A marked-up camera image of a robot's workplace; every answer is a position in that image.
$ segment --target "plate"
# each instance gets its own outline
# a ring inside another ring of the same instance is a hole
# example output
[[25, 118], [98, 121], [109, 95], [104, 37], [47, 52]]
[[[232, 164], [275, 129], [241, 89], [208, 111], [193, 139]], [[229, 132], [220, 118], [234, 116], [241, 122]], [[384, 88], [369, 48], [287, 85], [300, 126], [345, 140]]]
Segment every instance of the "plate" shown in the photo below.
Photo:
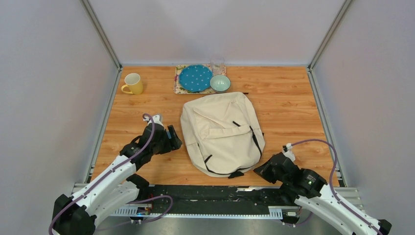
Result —
[[179, 75], [183, 88], [191, 92], [201, 92], [210, 87], [212, 71], [204, 65], [189, 65]]

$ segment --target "mug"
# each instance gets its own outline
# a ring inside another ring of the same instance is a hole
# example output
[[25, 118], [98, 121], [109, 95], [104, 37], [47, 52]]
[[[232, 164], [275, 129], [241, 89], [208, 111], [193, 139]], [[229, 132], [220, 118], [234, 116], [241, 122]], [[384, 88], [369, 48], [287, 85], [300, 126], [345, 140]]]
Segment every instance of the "mug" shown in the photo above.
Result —
[[138, 73], [130, 73], [124, 78], [125, 85], [121, 87], [122, 92], [127, 94], [141, 94], [143, 87], [141, 77]]

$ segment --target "bowl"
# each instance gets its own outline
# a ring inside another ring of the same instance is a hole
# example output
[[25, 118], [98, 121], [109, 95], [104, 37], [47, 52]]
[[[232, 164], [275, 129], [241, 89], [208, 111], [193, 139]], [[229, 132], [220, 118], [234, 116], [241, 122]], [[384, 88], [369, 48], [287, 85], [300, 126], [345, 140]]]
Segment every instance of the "bowl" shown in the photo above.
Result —
[[231, 87], [231, 81], [225, 75], [216, 75], [210, 80], [210, 86], [217, 93], [224, 93]]

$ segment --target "wooden tabletop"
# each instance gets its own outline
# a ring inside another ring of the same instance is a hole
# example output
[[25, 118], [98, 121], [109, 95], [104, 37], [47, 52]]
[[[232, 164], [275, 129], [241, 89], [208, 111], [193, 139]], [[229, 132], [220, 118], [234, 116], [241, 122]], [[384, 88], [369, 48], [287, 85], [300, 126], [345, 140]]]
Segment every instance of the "wooden tabletop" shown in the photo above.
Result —
[[[121, 91], [125, 76], [133, 72], [140, 74], [143, 81], [144, 92], [140, 95]], [[183, 140], [180, 124], [183, 105], [203, 95], [174, 94], [174, 73], [175, 67], [124, 68], [92, 178], [107, 168], [124, 145], [142, 134], [146, 126], [141, 118], [143, 113], [162, 114], [165, 127], [173, 125]], [[232, 82], [229, 92], [248, 93], [246, 96], [265, 133], [265, 149], [258, 165], [281, 152], [286, 143], [311, 138], [325, 140], [304, 67], [227, 67], [227, 75]], [[328, 181], [333, 161], [327, 146], [319, 142], [304, 143], [297, 145], [293, 152], [299, 167], [312, 169]], [[184, 144], [179, 150], [153, 156], [137, 174], [151, 184], [163, 185], [271, 185], [253, 171], [234, 179], [207, 176], [192, 165]]]

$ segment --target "beige backpack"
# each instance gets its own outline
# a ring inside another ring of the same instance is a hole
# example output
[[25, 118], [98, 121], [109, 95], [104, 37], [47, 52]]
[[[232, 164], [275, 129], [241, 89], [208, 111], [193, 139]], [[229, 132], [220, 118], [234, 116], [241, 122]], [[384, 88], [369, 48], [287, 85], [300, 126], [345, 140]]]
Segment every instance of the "beige backpack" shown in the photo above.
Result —
[[262, 156], [265, 140], [252, 103], [241, 92], [187, 102], [180, 121], [192, 163], [209, 176], [241, 176]]

